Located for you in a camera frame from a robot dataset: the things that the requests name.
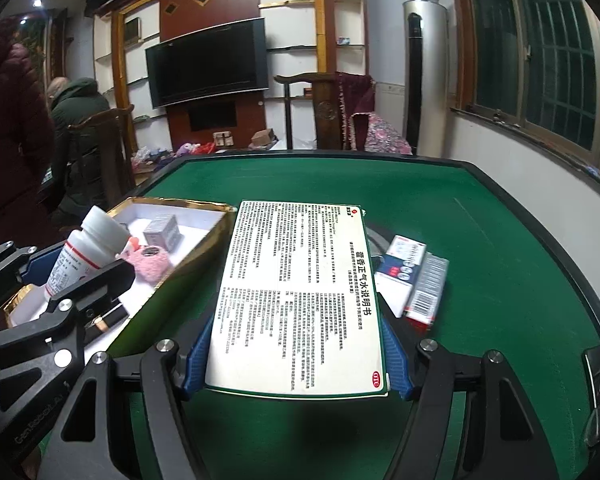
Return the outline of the white pill bottle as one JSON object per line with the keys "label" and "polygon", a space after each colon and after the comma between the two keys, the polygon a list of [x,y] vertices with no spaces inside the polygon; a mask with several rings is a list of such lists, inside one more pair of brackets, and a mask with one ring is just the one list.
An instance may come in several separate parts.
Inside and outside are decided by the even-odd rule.
{"label": "white pill bottle", "polygon": [[73,230],[62,246],[44,285],[45,298],[56,296],[108,266],[122,253],[130,237],[125,226],[93,206],[79,229]]}

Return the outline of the blue white medicine box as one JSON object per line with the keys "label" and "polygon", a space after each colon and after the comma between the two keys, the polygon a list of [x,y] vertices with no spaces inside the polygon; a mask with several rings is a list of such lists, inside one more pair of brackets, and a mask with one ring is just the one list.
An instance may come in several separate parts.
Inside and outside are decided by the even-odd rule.
{"label": "blue white medicine box", "polygon": [[375,289],[396,318],[404,315],[414,292],[427,246],[396,235],[375,271]]}

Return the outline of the large white medicine box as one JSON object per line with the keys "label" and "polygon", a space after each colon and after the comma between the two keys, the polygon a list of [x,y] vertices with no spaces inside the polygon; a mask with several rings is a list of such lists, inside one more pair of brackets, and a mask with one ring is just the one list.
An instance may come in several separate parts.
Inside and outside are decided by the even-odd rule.
{"label": "large white medicine box", "polygon": [[362,208],[245,200],[216,303],[204,384],[274,399],[385,396]]}

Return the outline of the gold cardboard tray box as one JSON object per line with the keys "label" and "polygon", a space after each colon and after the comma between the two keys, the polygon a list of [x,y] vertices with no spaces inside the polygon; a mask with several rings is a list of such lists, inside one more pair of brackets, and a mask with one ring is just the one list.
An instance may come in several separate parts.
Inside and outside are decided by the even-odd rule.
{"label": "gold cardboard tray box", "polygon": [[[227,204],[198,200],[129,197],[108,214],[126,226],[142,245],[146,244],[143,230],[153,218],[175,214],[182,239],[178,248],[170,252],[172,268],[160,283],[151,285],[135,278],[132,286],[118,298],[111,309],[122,304],[129,317],[87,344],[86,358],[97,351],[106,351],[116,358],[128,356],[143,352],[155,342],[163,324],[226,247],[236,209]],[[16,292],[28,286],[20,283],[20,269],[35,252],[30,247],[20,250],[0,245],[0,312],[6,311],[6,304]],[[45,311],[44,285],[31,285],[32,292],[7,317],[6,330],[33,321]]]}

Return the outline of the black pen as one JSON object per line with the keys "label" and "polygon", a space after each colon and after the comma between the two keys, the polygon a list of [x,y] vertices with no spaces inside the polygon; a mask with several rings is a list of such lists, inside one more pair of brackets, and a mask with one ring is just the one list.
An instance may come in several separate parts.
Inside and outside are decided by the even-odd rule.
{"label": "black pen", "polygon": [[105,315],[94,318],[90,325],[86,326],[84,335],[84,344],[91,344],[93,341],[105,335],[114,326],[117,326],[129,317],[129,312],[118,304],[117,307],[110,310]]}

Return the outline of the pink fluffy item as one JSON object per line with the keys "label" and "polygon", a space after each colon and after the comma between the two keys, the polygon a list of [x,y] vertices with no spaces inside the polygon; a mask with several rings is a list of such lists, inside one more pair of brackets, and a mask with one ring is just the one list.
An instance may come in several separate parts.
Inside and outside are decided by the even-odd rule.
{"label": "pink fluffy item", "polygon": [[122,250],[120,257],[134,266],[136,278],[142,282],[157,285],[172,268],[169,253],[156,245],[142,245],[132,236]]}

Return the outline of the small grey box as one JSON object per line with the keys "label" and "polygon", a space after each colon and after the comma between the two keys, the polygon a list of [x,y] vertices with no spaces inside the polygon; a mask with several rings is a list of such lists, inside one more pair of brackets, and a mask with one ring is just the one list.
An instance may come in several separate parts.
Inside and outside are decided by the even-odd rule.
{"label": "small grey box", "polygon": [[175,214],[160,214],[149,222],[143,230],[148,245],[162,247],[166,252],[174,252],[182,239]]}

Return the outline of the dark wooden chair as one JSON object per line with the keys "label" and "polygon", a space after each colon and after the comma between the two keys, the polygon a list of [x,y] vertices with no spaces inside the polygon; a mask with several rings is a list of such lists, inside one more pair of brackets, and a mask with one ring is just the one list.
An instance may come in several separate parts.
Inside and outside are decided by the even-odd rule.
{"label": "dark wooden chair", "polygon": [[125,108],[110,108],[68,127],[76,141],[79,141],[83,130],[94,131],[102,170],[102,187],[109,207],[116,206],[135,188],[129,141],[133,110],[133,104]]}

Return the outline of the person in maroon jacket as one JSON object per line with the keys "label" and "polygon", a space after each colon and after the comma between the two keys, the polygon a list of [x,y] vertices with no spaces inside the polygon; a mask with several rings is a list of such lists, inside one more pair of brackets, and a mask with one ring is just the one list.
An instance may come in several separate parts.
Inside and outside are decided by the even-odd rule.
{"label": "person in maroon jacket", "polygon": [[0,19],[0,244],[56,238],[36,196],[54,151],[54,128],[38,76],[16,39],[19,21]]}

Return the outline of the seated person green jacket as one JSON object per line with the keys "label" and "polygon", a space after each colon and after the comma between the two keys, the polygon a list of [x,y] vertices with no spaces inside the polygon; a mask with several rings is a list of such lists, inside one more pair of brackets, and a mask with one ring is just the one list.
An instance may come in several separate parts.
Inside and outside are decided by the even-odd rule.
{"label": "seated person green jacket", "polygon": [[47,89],[54,124],[55,151],[50,169],[60,199],[54,206],[54,226],[77,226],[91,208],[107,208],[97,132],[70,128],[110,109],[93,78],[56,77]]}

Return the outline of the black flat television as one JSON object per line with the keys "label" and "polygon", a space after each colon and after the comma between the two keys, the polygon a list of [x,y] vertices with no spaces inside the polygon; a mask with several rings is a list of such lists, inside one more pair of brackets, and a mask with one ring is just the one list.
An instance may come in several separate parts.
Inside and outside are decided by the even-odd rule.
{"label": "black flat television", "polygon": [[146,50],[152,105],[170,106],[268,88],[265,20],[189,32]]}

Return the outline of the wooden chair with cloth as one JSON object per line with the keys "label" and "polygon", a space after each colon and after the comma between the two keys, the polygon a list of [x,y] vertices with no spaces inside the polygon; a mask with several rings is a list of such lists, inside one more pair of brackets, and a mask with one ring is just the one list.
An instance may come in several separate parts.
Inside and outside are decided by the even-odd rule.
{"label": "wooden chair with cloth", "polygon": [[285,140],[294,148],[291,118],[293,84],[309,84],[318,150],[411,155],[407,140],[375,112],[375,81],[368,75],[301,73],[276,75],[283,86]]}

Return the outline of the silver standing air conditioner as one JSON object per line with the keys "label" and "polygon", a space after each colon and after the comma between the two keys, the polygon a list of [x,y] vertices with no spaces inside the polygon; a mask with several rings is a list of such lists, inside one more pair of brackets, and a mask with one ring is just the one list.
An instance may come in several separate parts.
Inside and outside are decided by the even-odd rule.
{"label": "silver standing air conditioner", "polygon": [[441,158],[448,116],[448,11],[439,3],[408,0],[403,14],[403,134],[413,154]]}

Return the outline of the wooden tv wall cabinet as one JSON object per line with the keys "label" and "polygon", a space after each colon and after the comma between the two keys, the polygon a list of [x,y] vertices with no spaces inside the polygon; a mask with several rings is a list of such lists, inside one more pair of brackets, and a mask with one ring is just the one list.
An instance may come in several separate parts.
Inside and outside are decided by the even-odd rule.
{"label": "wooden tv wall cabinet", "polygon": [[133,150],[341,150],[335,73],[367,70],[365,0],[87,0],[94,67]]}

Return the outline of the window with brown frame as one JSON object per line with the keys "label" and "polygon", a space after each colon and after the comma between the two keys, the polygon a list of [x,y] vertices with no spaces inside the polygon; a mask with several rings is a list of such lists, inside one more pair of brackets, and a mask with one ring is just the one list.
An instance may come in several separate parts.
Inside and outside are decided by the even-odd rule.
{"label": "window with brown frame", "polygon": [[585,0],[455,0],[462,110],[600,179],[600,20]]}

